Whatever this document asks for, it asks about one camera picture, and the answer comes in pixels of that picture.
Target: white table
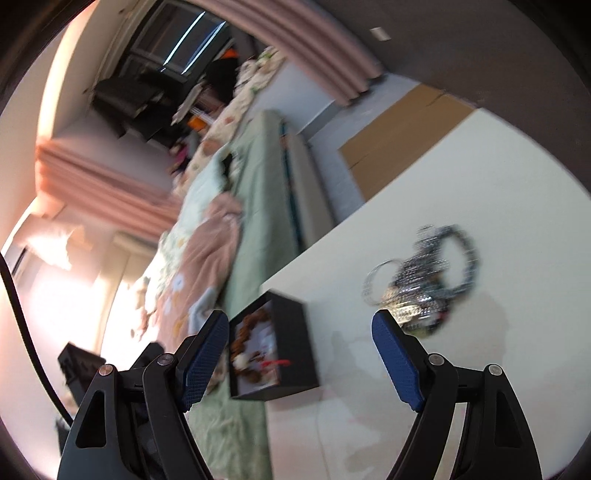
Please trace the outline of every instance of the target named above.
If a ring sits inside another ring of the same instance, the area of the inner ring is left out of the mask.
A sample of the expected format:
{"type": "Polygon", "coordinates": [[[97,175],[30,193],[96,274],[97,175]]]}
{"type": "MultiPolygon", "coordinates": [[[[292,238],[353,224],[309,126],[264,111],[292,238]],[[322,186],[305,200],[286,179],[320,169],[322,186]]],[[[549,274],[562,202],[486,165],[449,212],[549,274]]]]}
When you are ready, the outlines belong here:
{"type": "MultiPolygon", "coordinates": [[[[377,263],[412,255],[427,223],[458,223],[481,267],[425,349],[462,367],[503,366],[545,477],[591,429],[591,202],[535,143],[476,111],[262,286],[305,302],[322,384],[266,403],[275,480],[383,480],[392,468],[414,413],[375,349],[361,285],[377,263]]],[[[448,255],[457,279],[462,257],[448,255]]],[[[438,478],[449,477],[462,420],[460,406],[438,478]]]]}

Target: jewelry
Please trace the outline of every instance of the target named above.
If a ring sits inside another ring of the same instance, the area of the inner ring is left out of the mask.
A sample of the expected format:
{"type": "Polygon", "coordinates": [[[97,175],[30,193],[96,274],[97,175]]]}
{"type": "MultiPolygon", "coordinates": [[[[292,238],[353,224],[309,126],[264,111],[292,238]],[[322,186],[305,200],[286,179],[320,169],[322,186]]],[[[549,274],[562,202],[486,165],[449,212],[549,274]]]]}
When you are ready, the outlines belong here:
{"type": "Polygon", "coordinates": [[[435,228],[432,225],[418,231],[415,243],[417,253],[405,261],[391,258],[380,263],[365,278],[362,295],[366,303],[387,308],[397,323],[413,334],[425,330],[434,331],[447,317],[451,302],[467,294],[474,286],[478,259],[472,240],[457,225],[435,228]],[[447,288],[441,281],[441,273],[448,262],[439,258],[444,239],[456,238],[464,249],[466,268],[464,280],[456,287],[447,288]],[[372,299],[372,283],[384,265],[400,265],[381,301],[372,299]]]}

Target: orange object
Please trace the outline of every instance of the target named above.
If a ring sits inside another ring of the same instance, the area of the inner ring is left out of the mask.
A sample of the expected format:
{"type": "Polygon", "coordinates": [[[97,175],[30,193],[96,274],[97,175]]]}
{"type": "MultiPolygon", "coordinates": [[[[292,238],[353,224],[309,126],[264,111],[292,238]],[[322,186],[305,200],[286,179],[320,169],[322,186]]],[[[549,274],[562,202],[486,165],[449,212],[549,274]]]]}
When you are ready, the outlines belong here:
{"type": "Polygon", "coordinates": [[[187,122],[187,125],[190,126],[193,130],[199,132],[207,126],[207,123],[201,120],[198,116],[193,115],[191,119],[187,122]]]}
{"type": "Polygon", "coordinates": [[[221,59],[237,59],[238,52],[234,50],[232,47],[227,49],[224,54],[220,57],[221,59]]]}

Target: blue gripper pad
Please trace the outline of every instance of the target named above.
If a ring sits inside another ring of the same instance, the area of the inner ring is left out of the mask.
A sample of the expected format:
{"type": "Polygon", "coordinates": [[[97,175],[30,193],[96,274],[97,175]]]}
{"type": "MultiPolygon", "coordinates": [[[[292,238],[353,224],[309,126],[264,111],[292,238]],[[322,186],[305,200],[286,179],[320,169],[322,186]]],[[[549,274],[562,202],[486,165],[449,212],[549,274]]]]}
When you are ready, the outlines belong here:
{"type": "Polygon", "coordinates": [[[419,386],[418,370],[408,357],[400,339],[392,333],[384,313],[378,312],[374,315],[371,333],[400,400],[408,403],[414,411],[421,411],[425,398],[419,386]]]}
{"type": "Polygon", "coordinates": [[[203,344],[187,368],[184,379],[181,404],[184,412],[191,409],[194,403],[200,402],[205,394],[207,384],[213,375],[217,362],[230,337],[230,323],[224,314],[217,316],[217,321],[212,327],[203,344]]]}

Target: pink curtain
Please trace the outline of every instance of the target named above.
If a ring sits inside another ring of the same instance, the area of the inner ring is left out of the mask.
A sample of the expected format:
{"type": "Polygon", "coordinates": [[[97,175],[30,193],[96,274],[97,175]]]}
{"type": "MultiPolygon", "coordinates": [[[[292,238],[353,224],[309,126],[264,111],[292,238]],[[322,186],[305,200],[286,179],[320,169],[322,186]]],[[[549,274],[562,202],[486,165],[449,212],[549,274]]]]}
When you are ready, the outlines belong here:
{"type": "Polygon", "coordinates": [[[37,147],[37,190],[117,227],[157,241],[177,221],[180,201],[168,192],[79,157],[53,142],[37,147]]]}
{"type": "Polygon", "coordinates": [[[340,105],[382,73],[357,39],[306,0],[190,1],[281,50],[340,105]]]}

